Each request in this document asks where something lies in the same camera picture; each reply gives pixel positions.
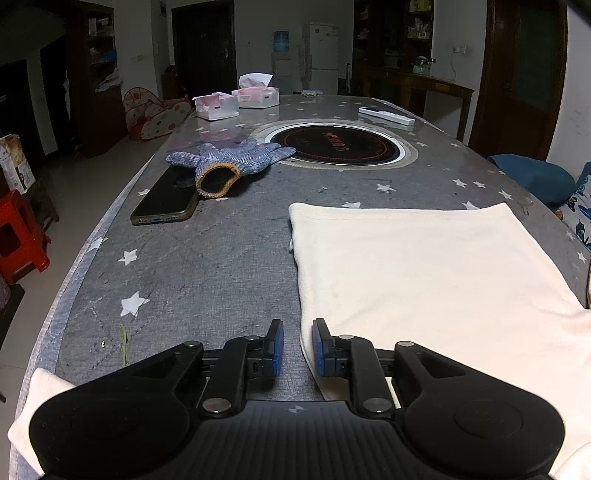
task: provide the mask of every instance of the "red plastic stool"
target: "red plastic stool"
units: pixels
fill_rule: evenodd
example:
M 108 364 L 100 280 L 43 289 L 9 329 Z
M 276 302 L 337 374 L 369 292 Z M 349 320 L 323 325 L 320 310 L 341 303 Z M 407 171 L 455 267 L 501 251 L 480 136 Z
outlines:
M 9 284 L 14 283 L 13 275 L 31 262 L 40 272 L 49 267 L 48 243 L 51 239 L 37 225 L 17 190 L 0 199 L 0 273 Z

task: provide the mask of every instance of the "dark door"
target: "dark door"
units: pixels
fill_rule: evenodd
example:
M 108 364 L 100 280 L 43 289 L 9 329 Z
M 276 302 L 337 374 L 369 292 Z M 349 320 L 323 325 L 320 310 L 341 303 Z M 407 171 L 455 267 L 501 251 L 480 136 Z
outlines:
M 19 60 L 0 67 L 0 131 L 17 134 L 31 166 L 45 158 L 31 103 L 27 61 Z
M 41 70 L 51 127 L 61 153 L 74 150 L 73 128 L 66 107 L 66 38 L 60 37 L 41 49 Z
M 485 61 L 470 147 L 545 160 L 566 68 L 566 7 L 489 0 Z
M 189 98 L 237 88 L 233 2 L 172 9 L 174 58 Z

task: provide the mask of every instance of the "knitted glove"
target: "knitted glove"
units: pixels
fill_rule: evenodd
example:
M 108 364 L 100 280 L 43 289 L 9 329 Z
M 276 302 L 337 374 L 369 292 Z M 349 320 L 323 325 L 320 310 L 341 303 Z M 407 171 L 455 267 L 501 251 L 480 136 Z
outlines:
M 293 147 L 281 147 L 277 143 L 257 144 L 255 139 L 247 138 L 234 148 L 218 149 L 206 143 L 199 147 L 197 155 L 175 152 L 166 161 L 194 168 L 197 191 L 206 198 L 220 198 L 240 177 L 259 173 L 294 153 L 296 149 Z

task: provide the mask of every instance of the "white remote control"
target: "white remote control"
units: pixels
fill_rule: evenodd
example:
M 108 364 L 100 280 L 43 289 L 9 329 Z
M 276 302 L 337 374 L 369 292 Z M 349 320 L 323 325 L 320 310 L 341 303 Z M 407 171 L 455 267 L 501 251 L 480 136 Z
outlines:
M 410 118 L 404 115 L 398 115 L 397 113 L 386 112 L 386 111 L 378 111 L 373 110 L 371 108 L 367 108 L 365 106 L 359 107 L 359 113 L 365 113 L 365 115 L 377 116 L 383 120 L 388 120 L 390 122 L 396 122 L 397 124 L 406 125 L 410 127 L 414 125 L 414 118 Z

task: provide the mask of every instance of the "round black cooktop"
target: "round black cooktop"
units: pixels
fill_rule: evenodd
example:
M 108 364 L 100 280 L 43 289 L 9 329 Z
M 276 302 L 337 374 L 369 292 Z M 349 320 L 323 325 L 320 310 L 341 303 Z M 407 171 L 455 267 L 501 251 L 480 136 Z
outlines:
M 296 148 L 296 158 L 321 163 L 379 165 L 400 155 L 392 141 L 354 127 L 304 125 L 283 130 L 271 141 Z

